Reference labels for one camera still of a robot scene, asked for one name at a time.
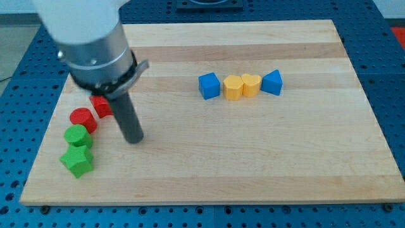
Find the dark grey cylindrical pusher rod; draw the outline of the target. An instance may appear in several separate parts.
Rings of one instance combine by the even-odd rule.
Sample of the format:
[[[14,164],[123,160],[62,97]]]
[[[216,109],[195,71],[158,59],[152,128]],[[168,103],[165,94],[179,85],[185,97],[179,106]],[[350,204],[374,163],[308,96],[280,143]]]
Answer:
[[[129,93],[109,99],[108,103],[126,142],[130,144],[141,142],[144,133]]]

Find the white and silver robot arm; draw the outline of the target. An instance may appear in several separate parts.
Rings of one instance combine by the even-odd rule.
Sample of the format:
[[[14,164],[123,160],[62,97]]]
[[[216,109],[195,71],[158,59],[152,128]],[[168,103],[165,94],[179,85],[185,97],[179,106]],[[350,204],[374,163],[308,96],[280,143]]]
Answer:
[[[124,0],[33,0],[35,10],[58,47],[58,59],[73,81],[107,101],[125,140],[141,142],[144,133],[129,90],[149,68],[131,50],[119,9]]]

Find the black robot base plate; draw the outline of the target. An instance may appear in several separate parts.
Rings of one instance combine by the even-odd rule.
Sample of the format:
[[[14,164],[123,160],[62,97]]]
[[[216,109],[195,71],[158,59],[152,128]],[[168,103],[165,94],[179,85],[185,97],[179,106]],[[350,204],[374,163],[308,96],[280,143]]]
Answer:
[[[177,11],[242,10],[243,0],[175,0]]]

